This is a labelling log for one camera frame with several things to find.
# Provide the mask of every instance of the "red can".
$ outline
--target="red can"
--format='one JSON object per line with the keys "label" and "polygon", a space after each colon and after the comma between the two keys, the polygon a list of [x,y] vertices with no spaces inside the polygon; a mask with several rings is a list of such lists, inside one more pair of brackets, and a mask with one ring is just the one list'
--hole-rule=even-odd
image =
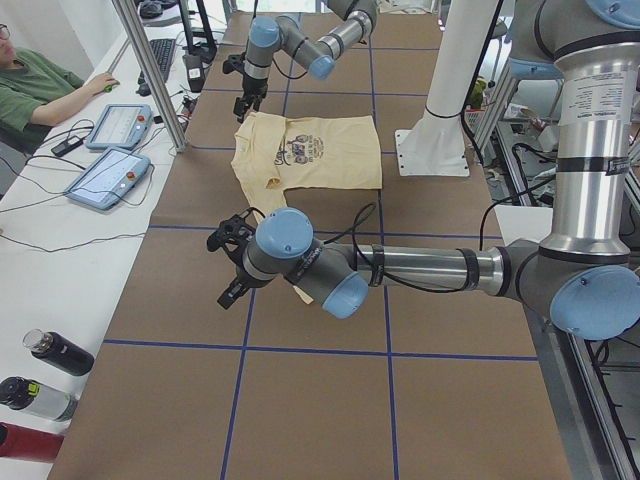
{"label": "red can", "polygon": [[0,422],[0,457],[53,463],[64,437]]}

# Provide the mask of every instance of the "clear bottle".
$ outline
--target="clear bottle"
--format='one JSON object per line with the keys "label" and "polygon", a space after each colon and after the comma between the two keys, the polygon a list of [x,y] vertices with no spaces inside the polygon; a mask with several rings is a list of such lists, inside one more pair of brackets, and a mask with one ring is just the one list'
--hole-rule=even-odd
{"label": "clear bottle", "polygon": [[93,355],[56,332],[34,328],[27,332],[22,344],[35,358],[76,377],[89,373],[93,367]]}
{"label": "clear bottle", "polygon": [[0,383],[0,404],[58,422],[73,416],[78,399],[35,380],[9,377]]}

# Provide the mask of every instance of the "keyboard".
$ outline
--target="keyboard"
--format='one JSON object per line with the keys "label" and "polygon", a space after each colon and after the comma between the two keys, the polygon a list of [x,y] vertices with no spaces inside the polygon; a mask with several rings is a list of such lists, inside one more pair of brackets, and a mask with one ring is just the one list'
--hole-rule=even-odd
{"label": "keyboard", "polygon": [[[162,73],[162,79],[166,82],[169,78],[169,70],[171,70],[171,63],[173,62],[173,52],[176,48],[176,41],[174,38],[156,38],[149,41],[153,56],[158,62],[160,72]],[[144,73],[140,72],[138,76],[138,85],[145,83]]]}

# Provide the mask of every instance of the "white desk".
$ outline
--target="white desk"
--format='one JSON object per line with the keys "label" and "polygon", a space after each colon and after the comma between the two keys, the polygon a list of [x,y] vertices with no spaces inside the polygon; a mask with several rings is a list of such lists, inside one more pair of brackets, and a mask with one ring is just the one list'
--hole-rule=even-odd
{"label": "white desk", "polygon": [[[150,38],[175,38],[179,31],[178,26],[147,29],[147,35]],[[123,34],[98,65],[96,73],[108,68],[124,41]],[[181,90],[181,85],[188,85],[181,56],[182,50],[176,46],[167,82],[170,95]],[[82,112],[56,127],[51,135],[67,130],[81,118],[96,121],[110,103],[148,103],[154,115],[157,115],[158,110],[151,96],[143,98],[134,93],[139,71],[140,67],[129,47],[113,72],[121,84],[111,93],[96,97]],[[172,99],[177,108],[182,101],[182,94]],[[152,125],[143,143],[161,126]],[[41,148],[38,153],[50,154],[51,146],[58,141]],[[95,238],[145,232],[171,168],[175,150],[165,130],[141,153],[148,156],[156,168],[150,186],[150,176],[147,174],[127,195],[127,201],[139,203],[149,186],[140,206],[120,202],[110,211],[99,213],[59,197],[41,205],[5,212],[53,197],[33,183],[18,178],[0,202],[0,228],[8,237],[48,249]],[[83,146],[65,158],[88,166],[97,155]],[[51,192],[62,192],[79,173],[72,165],[40,158],[31,160],[22,175]],[[141,243],[142,236],[94,243],[58,253],[44,253],[0,238],[1,379],[15,375],[33,378],[79,395],[88,375],[72,377],[36,360],[22,346],[22,337],[32,328],[54,330],[96,354]],[[64,432],[69,425],[69,422],[58,423],[14,412],[5,406],[0,406],[0,420],[50,432]],[[0,458],[0,478],[3,479],[44,479],[50,468],[49,464]]]}

